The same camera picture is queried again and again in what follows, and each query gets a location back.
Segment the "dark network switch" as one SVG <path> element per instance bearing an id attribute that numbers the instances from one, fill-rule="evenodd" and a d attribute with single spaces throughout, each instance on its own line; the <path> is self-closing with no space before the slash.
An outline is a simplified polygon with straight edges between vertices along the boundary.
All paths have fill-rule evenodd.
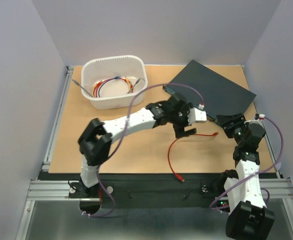
<path id="1" fill-rule="evenodd" d="M 207 119 L 219 125 L 217 115 L 244 114 L 256 95 L 208 67 L 191 60 L 170 83 L 197 90 L 204 99 Z"/>

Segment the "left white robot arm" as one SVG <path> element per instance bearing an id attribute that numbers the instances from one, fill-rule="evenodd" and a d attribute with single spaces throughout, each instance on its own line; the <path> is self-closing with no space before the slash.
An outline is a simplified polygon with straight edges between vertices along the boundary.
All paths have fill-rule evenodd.
<path id="1" fill-rule="evenodd" d="M 89 122 L 78 139 L 82 154 L 80 191 L 86 197 L 93 197 L 98 191 L 100 166 L 112 157 L 113 143 L 121 144 L 124 137 L 143 130 L 172 124 L 177 139 L 194 135 L 192 128 L 196 122 L 205 121 L 204 112 L 194 107 L 182 95 L 172 95 L 168 100 L 150 103 L 130 116 L 100 121 L 94 118 Z"/>

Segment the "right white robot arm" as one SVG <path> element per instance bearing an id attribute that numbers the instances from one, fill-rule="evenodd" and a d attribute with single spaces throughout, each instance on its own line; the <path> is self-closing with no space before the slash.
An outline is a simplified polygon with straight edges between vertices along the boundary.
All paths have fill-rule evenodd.
<path id="1" fill-rule="evenodd" d="M 217 115 L 216 119 L 229 139 L 234 139 L 235 171 L 216 183 L 217 191 L 227 195 L 229 215 L 226 236 L 234 240 L 265 240 L 275 221 L 267 209 L 259 179 L 259 144 L 266 131 L 262 118 L 246 121 L 244 115 Z"/>

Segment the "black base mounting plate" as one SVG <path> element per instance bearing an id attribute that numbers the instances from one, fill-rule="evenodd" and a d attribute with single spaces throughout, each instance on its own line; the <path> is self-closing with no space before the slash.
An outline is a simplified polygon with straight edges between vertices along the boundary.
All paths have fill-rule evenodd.
<path id="1" fill-rule="evenodd" d="M 224 192 L 228 177 L 237 178 L 235 170 L 222 173 L 184 173 L 184 182 L 171 173 L 102 173 L 104 187 L 113 189 L 115 203 L 97 184 L 86 189 L 76 173 L 41 172 L 41 181 L 68 181 L 73 193 L 69 198 L 79 200 L 82 211 L 152 209 L 152 208 L 208 208 Z"/>

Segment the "white plastic tub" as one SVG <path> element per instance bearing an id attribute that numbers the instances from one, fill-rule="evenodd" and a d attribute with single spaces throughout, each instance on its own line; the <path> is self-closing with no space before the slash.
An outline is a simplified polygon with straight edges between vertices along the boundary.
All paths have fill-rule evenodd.
<path id="1" fill-rule="evenodd" d="M 128 107 L 148 86 L 144 62 L 134 55 L 97 58 L 81 70 L 81 93 L 94 108 Z"/>

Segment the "aluminium frame rail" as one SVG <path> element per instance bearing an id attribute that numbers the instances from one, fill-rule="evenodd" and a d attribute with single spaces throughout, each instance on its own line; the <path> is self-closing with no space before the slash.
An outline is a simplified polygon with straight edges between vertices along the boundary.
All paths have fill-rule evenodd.
<path id="1" fill-rule="evenodd" d="M 50 138 L 41 164 L 40 172 L 35 180 L 31 180 L 27 190 L 26 202 L 19 223 L 16 239 L 26 240 L 31 226 L 31 219 L 36 202 L 67 201 L 69 200 L 69 186 L 66 180 L 53 179 L 49 174 L 55 142 L 62 120 L 62 114 L 70 87 L 74 66 L 66 67 L 66 77 L 63 82 L 62 93 L 56 111 Z"/>

